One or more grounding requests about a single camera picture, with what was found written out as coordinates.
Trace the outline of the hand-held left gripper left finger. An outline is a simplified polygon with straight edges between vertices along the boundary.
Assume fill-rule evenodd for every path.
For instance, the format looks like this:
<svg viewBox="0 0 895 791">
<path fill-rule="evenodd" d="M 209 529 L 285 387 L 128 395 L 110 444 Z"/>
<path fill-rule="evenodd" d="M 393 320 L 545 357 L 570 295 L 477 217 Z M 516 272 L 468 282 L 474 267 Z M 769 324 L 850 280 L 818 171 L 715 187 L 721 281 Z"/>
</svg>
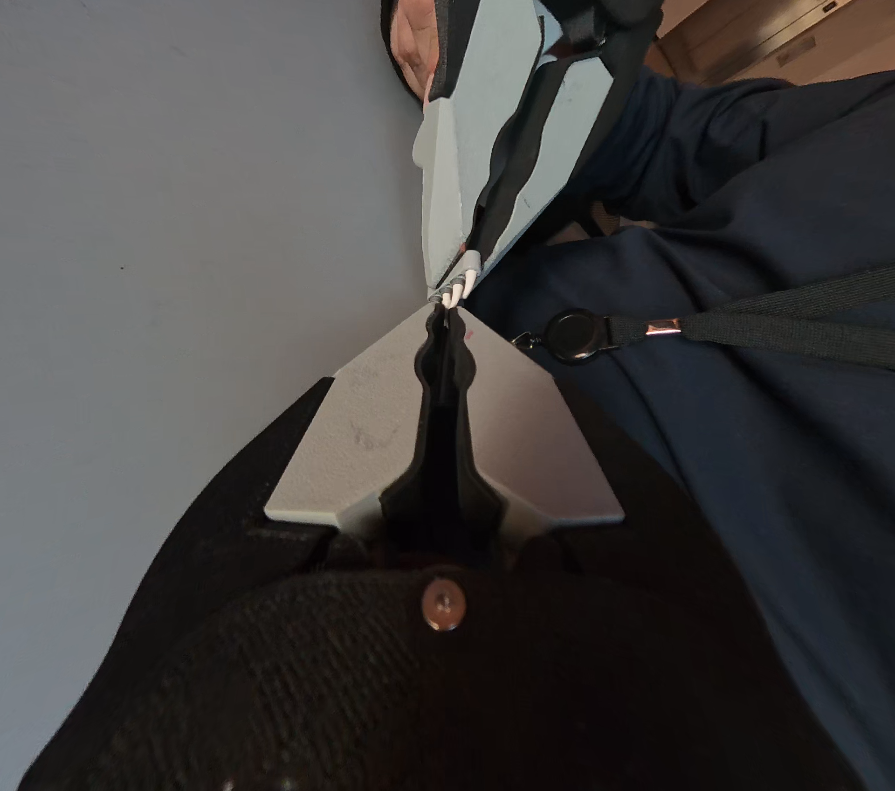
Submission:
<svg viewBox="0 0 895 791">
<path fill-rule="evenodd" d="M 265 504 L 274 521 L 375 536 L 379 497 L 411 467 L 423 387 L 416 360 L 427 324 L 443 317 L 428 304 L 337 371 Z"/>
</svg>

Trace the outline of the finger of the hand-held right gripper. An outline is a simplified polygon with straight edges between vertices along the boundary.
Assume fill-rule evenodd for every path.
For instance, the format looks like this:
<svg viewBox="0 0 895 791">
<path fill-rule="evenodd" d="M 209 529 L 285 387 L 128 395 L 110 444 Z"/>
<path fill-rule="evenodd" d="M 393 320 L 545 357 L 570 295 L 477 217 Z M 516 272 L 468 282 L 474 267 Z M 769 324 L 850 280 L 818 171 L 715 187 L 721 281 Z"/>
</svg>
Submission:
<svg viewBox="0 0 895 791">
<path fill-rule="evenodd" d="M 535 73 L 518 133 L 475 229 L 490 270 L 570 181 L 612 84 L 598 56 L 563 58 Z"/>
<path fill-rule="evenodd" d="M 413 161 L 422 171 L 428 289 L 450 282 L 473 230 L 494 146 L 516 112 L 542 40 L 533 0 L 480 0 L 454 91 L 424 108 Z"/>
</svg>

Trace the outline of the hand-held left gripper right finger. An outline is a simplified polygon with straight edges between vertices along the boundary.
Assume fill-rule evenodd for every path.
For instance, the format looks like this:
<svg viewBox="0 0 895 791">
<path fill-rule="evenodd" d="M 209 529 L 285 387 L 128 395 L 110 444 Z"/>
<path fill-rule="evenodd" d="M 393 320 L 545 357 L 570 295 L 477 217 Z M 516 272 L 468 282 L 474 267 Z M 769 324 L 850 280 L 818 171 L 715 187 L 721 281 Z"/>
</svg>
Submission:
<svg viewBox="0 0 895 791">
<path fill-rule="evenodd" d="M 498 495 L 504 539 L 624 518 L 552 376 L 463 307 L 475 372 L 465 392 L 476 472 Z"/>
</svg>

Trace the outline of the grey lego beam with teeth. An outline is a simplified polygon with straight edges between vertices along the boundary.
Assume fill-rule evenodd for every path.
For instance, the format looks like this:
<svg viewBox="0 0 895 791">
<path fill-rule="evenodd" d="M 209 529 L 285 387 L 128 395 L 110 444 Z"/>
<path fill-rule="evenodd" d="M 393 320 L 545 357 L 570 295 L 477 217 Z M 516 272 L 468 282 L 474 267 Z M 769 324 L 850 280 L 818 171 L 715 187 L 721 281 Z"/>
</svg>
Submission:
<svg viewBox="0 0 895 791">
<path fill-rule="evenodd" d="M 472 249 L 464 250 L 448 269 L 444 278 L 428 289 L 428 302 L 448 309 L 447 301 L 452 282 L 456 279 L 462 279 L 465 287 L 460 305 L 470 296 L 481 275 L 482 257 L 479 251 Z"/>
</svg>

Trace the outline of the person's right forearm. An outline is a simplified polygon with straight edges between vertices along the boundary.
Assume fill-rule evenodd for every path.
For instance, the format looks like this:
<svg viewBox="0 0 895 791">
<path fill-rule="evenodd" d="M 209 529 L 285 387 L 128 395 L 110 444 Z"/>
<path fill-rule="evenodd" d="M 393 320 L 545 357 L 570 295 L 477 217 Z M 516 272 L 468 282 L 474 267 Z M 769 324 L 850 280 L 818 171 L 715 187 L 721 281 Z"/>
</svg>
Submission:
<svg viewBox="0 0 895 791">
<path fill-rule="evenodd" d="M 602 203 L 673 224 L 764 158 L 768 111 L 794 89 L 775 78 L 700 86 L 641 68 L 610 134 L 558 197 L 562 214 Z"/>
</svg>

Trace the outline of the person's right hand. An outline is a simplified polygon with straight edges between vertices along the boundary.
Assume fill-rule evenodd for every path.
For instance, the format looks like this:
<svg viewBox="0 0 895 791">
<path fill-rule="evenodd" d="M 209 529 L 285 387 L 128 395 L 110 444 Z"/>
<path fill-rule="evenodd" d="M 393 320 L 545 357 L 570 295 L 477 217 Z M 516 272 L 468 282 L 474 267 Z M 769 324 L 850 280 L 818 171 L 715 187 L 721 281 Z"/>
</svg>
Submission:
<svg viewBox="0 0 895 791">
<path fill-rule="evenodd" d="M 435 0 L 397 0 L 389 28 L 397 74 L 425 106 L 440 57 Z"/>
</svg>

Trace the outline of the black badge reel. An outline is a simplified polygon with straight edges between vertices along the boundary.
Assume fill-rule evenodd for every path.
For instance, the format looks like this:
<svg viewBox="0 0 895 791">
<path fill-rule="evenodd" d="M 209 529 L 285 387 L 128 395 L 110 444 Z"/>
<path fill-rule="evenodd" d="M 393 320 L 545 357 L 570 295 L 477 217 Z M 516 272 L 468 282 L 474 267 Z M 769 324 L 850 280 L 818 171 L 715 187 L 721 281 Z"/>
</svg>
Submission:
<svg viewBox="0 0 895 791">
<path fill-rule="evenodd" d="M 511 344 L 525 352 L 543 349 L 560 364 L 573 367 L 619 347 L 613 339 L 610 317 L 583 308 L 554 315 L 543 330 L 524 331 L 512 338 Z"/>
</svg>

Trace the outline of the person in navy clothing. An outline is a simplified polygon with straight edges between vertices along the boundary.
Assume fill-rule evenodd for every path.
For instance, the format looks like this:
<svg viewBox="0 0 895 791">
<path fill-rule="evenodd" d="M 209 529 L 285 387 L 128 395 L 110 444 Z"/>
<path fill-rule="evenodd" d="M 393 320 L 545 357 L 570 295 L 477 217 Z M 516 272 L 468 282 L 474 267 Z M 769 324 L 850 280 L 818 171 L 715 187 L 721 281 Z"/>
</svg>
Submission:
<svg viewBox="0 0 895 791">
<path fill-rule="evenodd" d="M 468 300 L 510 340 L 556 314 L 681 317 L 893 265 L 893 73 L 795 86 L 764 158 L 670 225 L 515 249 Z M 893 373 L 669 337 L 563 367 L 692 494 L 814 714 L 893 789 Z"/>
</svg>

